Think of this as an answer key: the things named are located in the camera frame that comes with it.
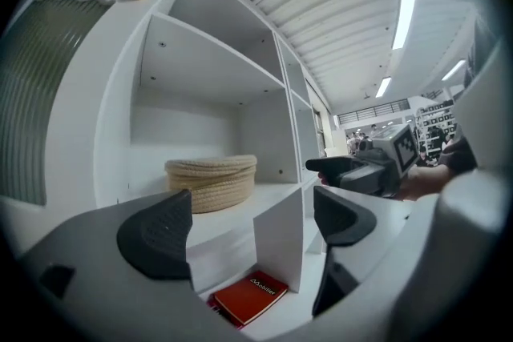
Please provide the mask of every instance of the hand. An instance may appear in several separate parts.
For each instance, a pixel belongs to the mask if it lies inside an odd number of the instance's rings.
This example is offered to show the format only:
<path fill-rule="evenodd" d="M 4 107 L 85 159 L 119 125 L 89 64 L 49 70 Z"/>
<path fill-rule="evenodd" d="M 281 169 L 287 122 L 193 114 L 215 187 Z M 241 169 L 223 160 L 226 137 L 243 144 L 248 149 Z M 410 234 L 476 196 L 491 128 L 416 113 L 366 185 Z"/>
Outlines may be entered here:
<path fill-rule="evenodd" d="M 328 184 L 328 180 L 326 179 L 326 177 L 322 173 L 317 174 L 317 176 L 321 179 L 321 184 L 322 185 L 329 185 Z"/>
<path fill-rule="evenodd" d="M 413 166 L 394 199 L 415 201 L 423 195 L 438 193 L 453 177 L 454 173 L 444 164 L 433 168 Z"/>

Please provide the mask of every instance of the red notebook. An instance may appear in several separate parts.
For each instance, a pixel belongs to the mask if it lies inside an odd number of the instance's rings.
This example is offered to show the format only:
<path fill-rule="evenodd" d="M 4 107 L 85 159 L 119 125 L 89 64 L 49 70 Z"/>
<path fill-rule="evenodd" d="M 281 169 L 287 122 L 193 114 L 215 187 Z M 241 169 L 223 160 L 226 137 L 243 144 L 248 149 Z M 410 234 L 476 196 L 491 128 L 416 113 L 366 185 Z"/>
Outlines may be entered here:
<path fill-rule="evenodd" d="M 214 296 L 210 295 L 207 300 L 207 305 L 212 309 L 217 315 L 225 318 L 230 324 L 232 324 L 237 329 L 242 329 L 244 327 L 238 320 L 236 320 L 233 316 L 227 313 L 223 307 L 219 305 L 219 303 L 214 299 Z"/>
<path fill-rule="evenodd" d="M 288 289 L 288 285 L 257 271 L 213 295 L 223 309 L 247 325 L 271 308 Z"/>

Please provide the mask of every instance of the woven rope basket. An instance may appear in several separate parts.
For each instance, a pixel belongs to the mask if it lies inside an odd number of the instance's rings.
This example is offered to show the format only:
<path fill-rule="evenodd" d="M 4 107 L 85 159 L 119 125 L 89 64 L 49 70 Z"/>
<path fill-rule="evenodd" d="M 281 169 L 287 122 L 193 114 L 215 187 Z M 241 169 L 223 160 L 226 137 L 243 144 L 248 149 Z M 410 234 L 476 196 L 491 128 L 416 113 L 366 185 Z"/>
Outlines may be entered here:
<path fill-rule="evenodd" d="M 167 161 L 168 188 L 192 193 L 192 213 L 219 211 L 242 203 L 255 187 L 257 157 Z"/>

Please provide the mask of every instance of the corrugated ceiling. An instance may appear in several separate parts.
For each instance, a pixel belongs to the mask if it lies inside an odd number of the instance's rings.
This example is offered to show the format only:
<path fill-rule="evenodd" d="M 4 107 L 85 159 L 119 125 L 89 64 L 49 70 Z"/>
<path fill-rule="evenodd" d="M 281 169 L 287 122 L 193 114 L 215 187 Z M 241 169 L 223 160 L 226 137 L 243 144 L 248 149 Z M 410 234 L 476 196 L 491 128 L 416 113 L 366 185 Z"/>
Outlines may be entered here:
<path fill-rule="evenodd" d="M 377 103 L 381 79 L 390 72 L 393 82 L 380 103 L 429 91 L 417 89 L 469 14 L 454 0 L 417 0 L 402 58 L 392 67 L 400 0 L 252 1 L 292 43 L 337 113 Z"/>

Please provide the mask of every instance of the ceiling light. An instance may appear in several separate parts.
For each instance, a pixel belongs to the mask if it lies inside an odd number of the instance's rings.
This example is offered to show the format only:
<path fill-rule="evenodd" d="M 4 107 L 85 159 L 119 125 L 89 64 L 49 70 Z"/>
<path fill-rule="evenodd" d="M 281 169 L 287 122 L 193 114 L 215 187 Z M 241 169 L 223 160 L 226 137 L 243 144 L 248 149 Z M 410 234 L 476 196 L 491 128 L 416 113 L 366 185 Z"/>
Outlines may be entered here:
<path fill-rule="evenodd" d="M 445 82 L 446 80 L 449 80 L 449 78 L 451 78 L 454 73 L 456 73 L 456 71 L 458 71 L 458 69 L 463 66 L 463 64 L 465 64 L 465 60 L 460 60 L 459 62 L 456 63 L 456 66 L 454 66 L 452 69 L 450 69 L 450 72 L 447 73 L 445 76 L 442 77 L 442 81 Z"/>
<path fill-rule="evenodd" d="M 378 90 L 378 93 L 376 94 L 376 99 L 378 97 L 382 97 L 384 94 L 385 94 L 385 91 L 386 91 L 386 88 L 388 87 L 388 85 L 390 84 L 390 80 L 392 78 L 391 77 L 385 77 L 383 80 L 382 80 L 382 84 L 381 86 L 379 87 L 379 90 Z"/>
<path fill-rule="evenodd" d="M 401 9 L 399 11 L 398 28 L 395 31 L 394 44 L 392 50 L 401 49 L 406 41 L 408 30 L 410 28 L 411 17 L 414 13 L 415 0 L 401 0 Z"/>

